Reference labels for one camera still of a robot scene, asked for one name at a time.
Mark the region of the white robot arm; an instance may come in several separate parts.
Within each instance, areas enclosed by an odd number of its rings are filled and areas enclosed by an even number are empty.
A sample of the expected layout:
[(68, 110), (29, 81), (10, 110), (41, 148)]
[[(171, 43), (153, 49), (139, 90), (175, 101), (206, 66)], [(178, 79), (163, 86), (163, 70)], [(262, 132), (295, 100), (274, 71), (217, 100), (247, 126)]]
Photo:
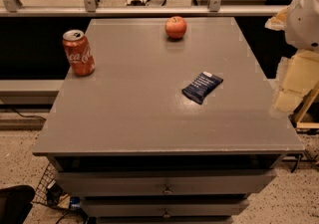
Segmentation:
[(286, 43), (297, 49), (286, 66), (278, 65), (272, 103), (274, 110), (292, 113), (319, 82), (319, 0), (292, 0), (265, 27), (283, 31)]

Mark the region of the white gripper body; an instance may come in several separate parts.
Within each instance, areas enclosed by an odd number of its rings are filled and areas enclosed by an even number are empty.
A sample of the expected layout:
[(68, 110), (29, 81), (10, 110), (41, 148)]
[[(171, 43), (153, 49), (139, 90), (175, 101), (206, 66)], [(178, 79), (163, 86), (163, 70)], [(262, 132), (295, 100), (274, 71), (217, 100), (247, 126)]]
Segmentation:
[(273, 108), (293, 113), (319, 82), (319, 54), (298, 50), (290, 59), (283, 57), (277, 67), (276, 81)]

